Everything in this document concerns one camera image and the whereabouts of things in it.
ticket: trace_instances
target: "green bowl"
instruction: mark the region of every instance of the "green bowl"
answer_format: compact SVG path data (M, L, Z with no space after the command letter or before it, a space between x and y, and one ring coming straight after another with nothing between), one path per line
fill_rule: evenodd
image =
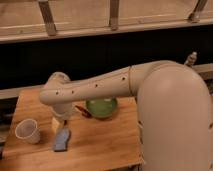
M115 98L86 101L86 108L91 115L98 119L105 119L112 115L117 108L118 102Z

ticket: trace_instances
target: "wooden table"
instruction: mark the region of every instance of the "wooden table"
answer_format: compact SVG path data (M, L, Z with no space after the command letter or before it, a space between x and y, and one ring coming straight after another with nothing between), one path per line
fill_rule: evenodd
M137 108L134 98L118 99L118 110L107 120L71 118L72 132L67 152L52 151L52 113L39 102L39 89L21 92L9 136L0 160L1 171L111 170L142 163ZM15 137L16 125L26 118L38 121L42 141L27 144Z

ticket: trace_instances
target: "white shelf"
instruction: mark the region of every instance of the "white shelf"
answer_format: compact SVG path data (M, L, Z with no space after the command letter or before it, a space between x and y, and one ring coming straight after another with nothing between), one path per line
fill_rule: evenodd
M36 0L0 1L0 43L213 24L213 1L190 23L198 0L120 0L118 30L109 27L110 0L50 0L57 35L48 36Z

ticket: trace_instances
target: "background wall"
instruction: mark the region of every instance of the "background wall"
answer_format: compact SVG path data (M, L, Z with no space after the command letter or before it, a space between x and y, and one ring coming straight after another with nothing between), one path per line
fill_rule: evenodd
M0 45L0 89L43 84L52 72L72 80L154 60L183 63L193 51L213 62L213 26Z

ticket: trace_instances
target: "paper cup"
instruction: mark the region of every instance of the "paper cup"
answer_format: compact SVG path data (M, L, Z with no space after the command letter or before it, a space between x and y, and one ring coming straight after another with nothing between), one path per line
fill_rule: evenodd
M40 132L38 130L36 120L25 119L21 121L15 129L15 135L17 138L22 139L28 143L38 143L40 141Z

